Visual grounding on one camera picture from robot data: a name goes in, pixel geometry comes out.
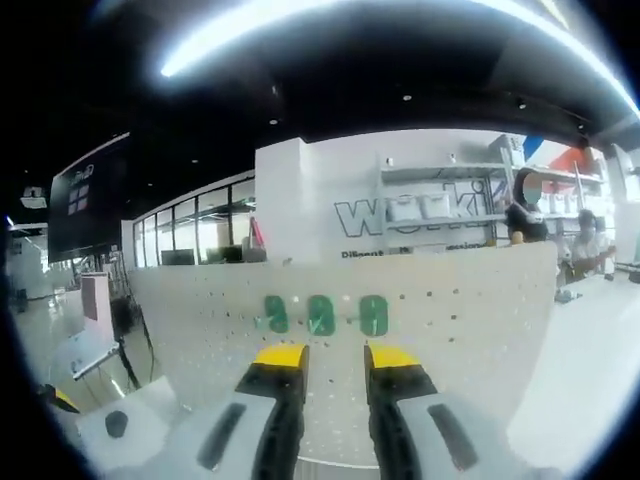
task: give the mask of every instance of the ceiling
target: ceiling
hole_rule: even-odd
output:
[[[531,27],[461,2],[437,9],[433,1],[344,2],[339,14],[316,11],[249,35],[185,74],[159,74],[190,26],[240,3],[67,0],[64,8],[46,2],[26,12],[35,38],[20,39],[26,75],[21,148],[9,166],[13,220],[46,221],[46,212],[20,205],[22,189],[48,189],[56,173],[127,131],[134,218],[253,168],[256,148],[287,138],[439,126],[508,128],[579,144],[627,112],[591,71]],[[520,3],[549,17],[538,0]],[[638,92],[640,52],[623,10],[631,7],[586,3],[609,44],[581,40],[625,66]],[[575,35],[584,31],[580,23]],[[623,133],[633,141],[640,130]]]

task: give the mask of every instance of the white pegboard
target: white pegboard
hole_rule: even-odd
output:
[[[365,397],[366,341],[403,347],[441,391],[457,392],[501,426],[518,407],[553,306],[555,245],[366,257],[320,266],[269,264],[161,267],[133,285],[164,373],[189,407],[234,389],[256,353],[280,342],[310,345],[300,456],[375,465]],[[328,296],[332,336],[308,330],[307,298]],[[381,295],[389,331],[360,332],[358,301]],[[266,322],[264,298],[286,304],[289,331]]]

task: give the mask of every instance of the floor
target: floor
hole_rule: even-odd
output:
[[[555,310],[507,432],[511,448],[534,466],[578,474],[615,432],[631,400],[640,371],[640,287],[618,280],[585,283],[583,301]],[[82,328],[77,307],[65,295],[32,301],[16,326],[35,378],[54,384],[87,414],[132,387],[118,357],[77,382],[55,367],[57,346]],[[151,371],[142,330],[127,336],[126,351],[143,385],[162,375],[157,360]]]

